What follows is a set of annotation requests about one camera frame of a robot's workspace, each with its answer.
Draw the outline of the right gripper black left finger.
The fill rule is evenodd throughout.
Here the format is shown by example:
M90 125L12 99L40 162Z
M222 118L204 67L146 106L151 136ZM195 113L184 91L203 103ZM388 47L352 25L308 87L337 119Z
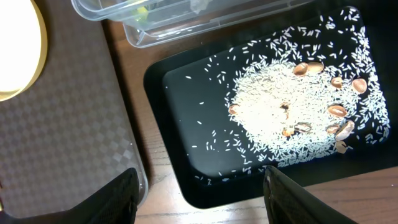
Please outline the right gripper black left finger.
M129 168L69 210L27 218L2 211L1 224L134 224L138 204L137 171Z

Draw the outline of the yellow round plate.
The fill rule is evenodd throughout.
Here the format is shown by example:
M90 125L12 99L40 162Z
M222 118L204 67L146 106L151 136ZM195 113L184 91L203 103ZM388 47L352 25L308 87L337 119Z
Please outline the yellow round plate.
M1 0L1 101L26 91L39 78L48 52L43 15L32 0Z

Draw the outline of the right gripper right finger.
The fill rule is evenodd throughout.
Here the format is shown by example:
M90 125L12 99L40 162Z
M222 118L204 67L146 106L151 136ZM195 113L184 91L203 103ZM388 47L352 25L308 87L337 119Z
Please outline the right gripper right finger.
M273 166L264 171L264 202L270 224L356 224Z

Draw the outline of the green orange snack wrapper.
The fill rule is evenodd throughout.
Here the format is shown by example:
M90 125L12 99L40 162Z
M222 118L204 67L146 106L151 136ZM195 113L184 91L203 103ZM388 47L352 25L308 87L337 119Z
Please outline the green orange snack wrapper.
M148 13L149 11L146 7L138 7L131 11L131 16L136 22L146 22Z

